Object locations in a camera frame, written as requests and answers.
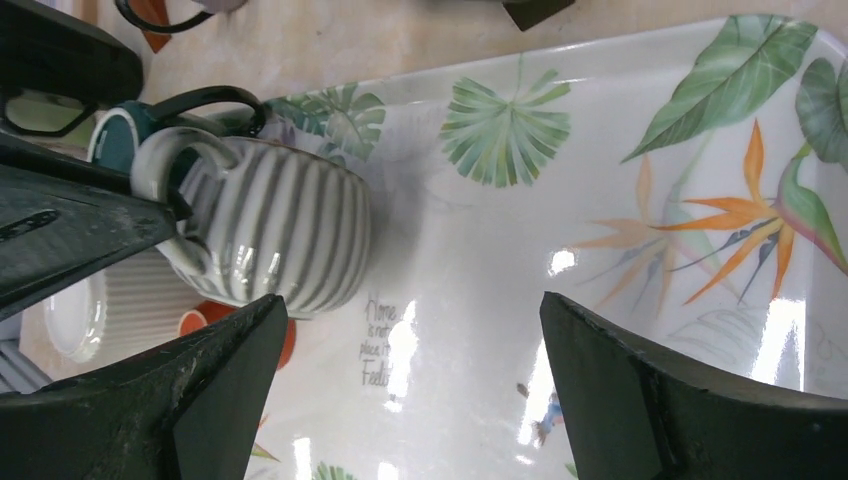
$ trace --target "orange object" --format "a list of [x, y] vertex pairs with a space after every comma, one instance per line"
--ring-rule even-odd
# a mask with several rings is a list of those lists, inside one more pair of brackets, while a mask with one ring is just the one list
[[[143, 20], [156, 25], [170, 25], [168, 19], [168, 9], [165, 8], [165, 0], [130, 0], [130, 7]], [[162, 50], [168, 41], [171, 40], [170, 35], [160, 35], [142, 30], [144, 39], [147, 40], [153, 53]]]
[[[198, 305], [194, 310], [189, 310], [180, 319], [179, 334], [188, 335], [196, 330], [213, 324], [227, 315], [235, 312], [236, 309], [221, 303], [213, 301], [205, 301]], [[289, 319], [289, 324], [286, 329], [286, 343], [283, 345], [283, 351], [280, 353], [280, 361], [277, 362], [277, 370], [283, 368], [294, 353], [294, 344], [297, 339], [297, 323], [295, 320]]]

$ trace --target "tray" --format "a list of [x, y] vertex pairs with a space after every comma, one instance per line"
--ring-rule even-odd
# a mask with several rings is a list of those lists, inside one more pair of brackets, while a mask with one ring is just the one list
[[848, 397], [848, 63], [816, 27], [737, 16], [268, 103], [263, 136], [366, 179], [376, 242], [358, 296], [298, 327], [248, 478], [576, 477], [546, 290]]

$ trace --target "bird of paradise flower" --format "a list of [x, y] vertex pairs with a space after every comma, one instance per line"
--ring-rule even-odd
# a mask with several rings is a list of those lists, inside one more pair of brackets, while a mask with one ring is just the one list
[[[265, 424], [266, 420], [268, 420], [268, 415], [265, 415], [264, 417], [262, 417], [262, 420], [259, 420], [259, 428], [262, 428], [262, 425]], [[274, 460], [275, 462], [279, 462], [277, 457], [271, 455], [268, 450], [265, 450], [256, 442], [253, 443], [253, 449], [250, 450], [250, 454], [254, 457], [268, 458], [270, 460]]]
[[664, 232], [735, 230], [724, 245], [703, 258], [696, 259], [680, 268], [698, 264], [706, 258], [714, 258], [718, 252], [742, 242], [739, 249], [730, 256], [713, 278], [692, 295], [686, 303], [694, 301], [715, 286], [716, 283], [727, 278], [757, 246], [760, 247], [758, 263], [747, 285], [742, 290], [740, 300], [775, 249], [777, 250], [777, 275], [772, 288], [772, 299], [776, 298], [780, 294], [783, 278], [789, 268], [795, 233], [800, 233], [801, 236], [813, 242], [839, 270], [848, 275], [848, 262], [842, 253], [842, 247], [839, 245], [839, 239], [833, 229], [827, 208], [815, 192], [798, 184], [798, 170], [801, 161], [809, 154], [810, 147], [805, 145], [789, 161], [781, 175], [777, 197], [774, 200], [767, 200], [760, 192], [760, 176], [765, 160], [765, 148], [763, 147], [759, 122], [755, 120], [743, 164], [745, 183], [748, 186], [748, 193], [751, 198], [718, 197], [687, 200], [688, 203], [724, 210], [724, 213], [689, 222], [656, 227], [658, 231]]
[[[698, 154], [689, 162], [689, 165], [674, 183], [665, 199], [663, 207], [662, 221], [663, 222], [685, 222], [691, 220], [691, 216], [680, 208], [680, 192], [689, 181], [692, 171], [701, 159], [706, 145], [709, 143], [708, 136]], [[635, 309], [645, 294], [645, 291], [650, 285], [651, 280], [662, 271], [662, 285], [657, 302], [656, 313], [662, 311], [665, 296], [668, 293], [668, 288], [671, 285], [672, 272], [674, 271], [675, 259], [677, 254], [682, 254], [690, 260], [704, 259], [701, 263], [701, 268], [707, 271], [708, 274], [714, 274], [721, 266], [714, 258], [709, 258], [706, 254], [713, 250], [713, 245], [710, 243], [706, 235], [701, 231], [681, 231], [681, 232], [666, 232], [653, 228], [655, 225], [650, 213], [649, 201], [652, 187], [651, 160], [645, 155], [642, 160], [642, 165], [639, 169], [639, 177], [636, 181], [636, 202], [639, 207], [640, 218], [616, 218], [609, 220], [597, 220], [592, 223], [603, 225], [605, 227], [616, 230], [616, 233], [605, 237], [580, 242], [574, 244], [570, 248], [611, 248], [624, 249], [624, 253], [610, 268], [602, 271], [588, 280], [581, 283], [591, 282], [601, 276], [621, 267], [625, 264], [630, 264], [630, 267], [622, 274], [618, 283], [610, 290], [610, 292], [595, 305], [595, 308], [600, 308], [607, 302], [612, 300], [616, 295], [624, 291], [624, 289], [636, 279], [637, 275], [642, 271], [647, 271], [647, 278], [642, 285], [642, 290], [636, 299], [633, 308]], [[734, 295], [736, 289], [729, 282], [723, 282], [723, 285]]]

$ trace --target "monstera leaf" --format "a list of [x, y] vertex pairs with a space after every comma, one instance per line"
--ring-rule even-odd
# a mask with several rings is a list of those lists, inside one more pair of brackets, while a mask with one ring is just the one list
[[510, 101], [467, 77], [454, 84], [439, 137], [462, 176], [496, 187], [515, 185], [519, 179], [533, 184], [570, 130], [567, 113], [537, 108], [571, 90], [568, 83], [551, 86], [557, 75], [548, 70], [520, 97], [519, 84]]
[[271, 100], [277, 115], [291, 121], [298, 130], [325, 137], [322, 154], [338, 149], [362, 161], [368, 160], [380, 140], [386, 119], [383, 102], [373, 93], [355, 96], [358, 84], [328, 88]]
[[624, 161], [747, 118], [795, 75], [816, 32], [779, 16], [728, 18]]
[[356, 477], [345, 473], [339, 467], [328, 467], [326, 463], [321, 462], [312, 474], [312, 480], [356, 480]]
[[829, 61], [814, 60], [801, 79], [795, 111], [819, 160], [848, 170], [848, 60], [838, 77]]

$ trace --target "white tray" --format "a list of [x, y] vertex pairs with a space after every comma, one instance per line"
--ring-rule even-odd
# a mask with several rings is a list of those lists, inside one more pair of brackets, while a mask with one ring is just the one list
[[741, 16], [272, 100], [266, 137], [368, 181], [377, 241], [359, 295], [298, 327], [248, 478], [568, 478], [545, 290], [848, 397], [845, 57]]

